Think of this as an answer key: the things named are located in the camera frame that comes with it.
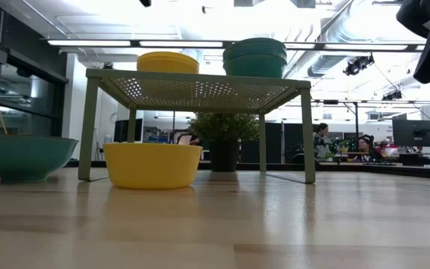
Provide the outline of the black ceiling spotlight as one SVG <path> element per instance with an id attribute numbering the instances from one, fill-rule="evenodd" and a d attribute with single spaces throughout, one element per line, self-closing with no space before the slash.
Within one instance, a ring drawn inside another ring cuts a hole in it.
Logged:
<path id="1" fill-rule="evenodd" d="M 347 76 L 357 75 L 360 71 L 365 70 L 368 66 L 375 63 L 373 54 L 369 56 L 358 56 L 347 61 L 347 66 L 343 73 Z"/>
<path id="2" fill-rule="evenodd" d="M 392 92 L 387 93 L 386 95 L 383 95 L 382 101 L 394 101 L 399 100 L 403 97 L 401 90 L 394 90 Z"/>

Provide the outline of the black framed glass partition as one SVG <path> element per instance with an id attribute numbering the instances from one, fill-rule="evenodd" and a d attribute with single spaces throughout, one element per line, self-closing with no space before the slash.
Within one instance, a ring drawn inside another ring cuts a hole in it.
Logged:
<path id="1" fill-rule="evenodd" d="M 0 0 L 0 134 L 59 136 L 67 55 Z"/>

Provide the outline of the green perforated metal shelf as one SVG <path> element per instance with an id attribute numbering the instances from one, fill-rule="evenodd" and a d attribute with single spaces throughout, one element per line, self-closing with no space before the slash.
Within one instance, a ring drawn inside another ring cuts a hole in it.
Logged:
<path id="1" fill-rule="evenodd" d="M 128 141 L 134 142 L 136 113 L 185 111 L 254 114 L 259 119 L 259 170 L 267 174 L 265 116 L 300 97 L 304 149 L 304 184 L 316 181 L 311 84 L 280 78 L 88 69 L 78 179 L 91 182 L 93 129 L 98 91 L 103 90 L 130 111 Z"/>

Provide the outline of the silver ceiling air duct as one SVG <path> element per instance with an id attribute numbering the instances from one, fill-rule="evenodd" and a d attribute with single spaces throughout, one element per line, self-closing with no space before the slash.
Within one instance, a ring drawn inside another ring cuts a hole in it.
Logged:
<path id="1" fill-rule="evenodd" d="M 322 27 L 315 40 L 321 43 L 364 43 L 374 40 L 374 31 L 362 25 L 370 21 L 367 13 L 373 6 L 373 1 L 348 0 L 341 12 Z M 346 58 L 346 55 L 327 55 L 318 51 L 304 51 L 299 54 L 300 57 L 294 64 L 288 64 L 284 78 L 321 78 Z"/>

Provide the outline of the black room divider panel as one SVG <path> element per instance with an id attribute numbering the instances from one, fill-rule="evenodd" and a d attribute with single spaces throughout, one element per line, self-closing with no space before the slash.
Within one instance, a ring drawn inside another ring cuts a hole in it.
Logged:
<path id="1" fill-rule="evenodd" d="M 267 162 L 292 164 L 295 155 L 303 153 L 301 123 L 266 124 Z"/>

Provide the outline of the black computer monitor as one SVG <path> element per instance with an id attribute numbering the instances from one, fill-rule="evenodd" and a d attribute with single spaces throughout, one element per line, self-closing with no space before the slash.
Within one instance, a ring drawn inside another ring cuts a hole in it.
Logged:
<path id="1" fill-rule="evenodd" d="M 430 120 L 393 120 L 397 146 L 430 146 Z"/>
<path id="2" fill-rule="evenodd" d="M 117 120 L 115 122 L 115 129 L 114 129 L 114 136 L 113 141 L 114 142 L 126 142 L 127 141 L 127 134 L 128 134 L 128 120 Z M 136 125 L 134 128 L 134 140 L 136 142 L 140 142 L 142 140 L 142 133 L 143 133 L 143 119 L 136 119 Z"/>

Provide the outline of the person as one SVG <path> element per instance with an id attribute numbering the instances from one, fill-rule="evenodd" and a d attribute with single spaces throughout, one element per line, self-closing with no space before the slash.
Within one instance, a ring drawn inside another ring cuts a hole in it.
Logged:
<path id="1" fill-rule="evenodd" d="M 318 161 L 324 161 L 330 155 L 330 139 L 328 137 L 328 125 L 320 123 L 313 133 L 315 157 Z"/>
<path id="2" fill-rule="evenodd" d="M 382 155 L 373 148 L 373 136 L 363 135 L 358 138 L 358 152 L 354 161 L 359 162 L 380 162 Z"/>

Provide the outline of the background rig frame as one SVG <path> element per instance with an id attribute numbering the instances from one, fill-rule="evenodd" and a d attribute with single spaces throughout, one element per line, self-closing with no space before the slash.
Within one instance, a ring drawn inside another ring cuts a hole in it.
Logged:
<path id="1" fill-rule="evenodd" d="M 392 120 L 430 120 L 430 101 L 312 99 L 315 122 L 365 125 Z"/>

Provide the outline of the overhead light bar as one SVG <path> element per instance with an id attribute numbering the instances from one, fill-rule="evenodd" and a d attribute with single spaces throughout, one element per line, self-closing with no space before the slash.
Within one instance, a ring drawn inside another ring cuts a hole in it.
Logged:
<path id="1" fill-rule="evenodd" d="M 230 40 L 91 40 L 46 39 L 51 46 L 70 48 L 167 48 L 167 49 L 226 49 Z M 421 52 L 424 43 L 321 43 L 284 42 L 287 50 L 318 52 Z"/>

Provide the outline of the artificial plant in black pot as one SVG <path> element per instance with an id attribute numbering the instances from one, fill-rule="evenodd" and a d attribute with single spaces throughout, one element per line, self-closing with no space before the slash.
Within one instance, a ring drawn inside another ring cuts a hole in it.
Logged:
<path id="1" fill-rule="evenodd" d="M 254 114 L 218 114 L 198 112 L 189 121 L 189 130 L 203 146 L 208 146 L 211 170 L 235 172 L 242 140 L 258 137 L 258 120 Z"/>

